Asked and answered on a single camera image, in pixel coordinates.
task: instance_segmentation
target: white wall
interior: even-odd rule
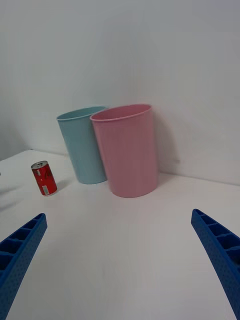
[[[63,112],[148,102],[163,171],[240,184],[239,16],[239,0],[1,0],[0,158],[66,152]]]

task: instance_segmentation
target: red can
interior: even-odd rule
[[[31,170],[42,195],[49,196],[57,191],[57,185],[47,161],[34,163]]]

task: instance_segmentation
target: plastic bucket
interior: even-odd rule
[[[143,196],[158,184],[152,107],[119,106],[90,117],[113,194]]]
[[[67,112],[56,118],[76,177],[82,184],[97,184],[107,179],[90,120],[92,114],[103,109],[104,106],[93,106]]]

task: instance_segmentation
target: light blue bucket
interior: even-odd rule
[[[90,116],[106,109],[92,106],[61,114],[56,119],[61,129],[76,177],[82,184],[107,180]]]

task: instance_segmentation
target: pink bucket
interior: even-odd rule
[[[158,184],[152,107],[124,105],[93,114],[100,155],[113,194],[143,196]]]

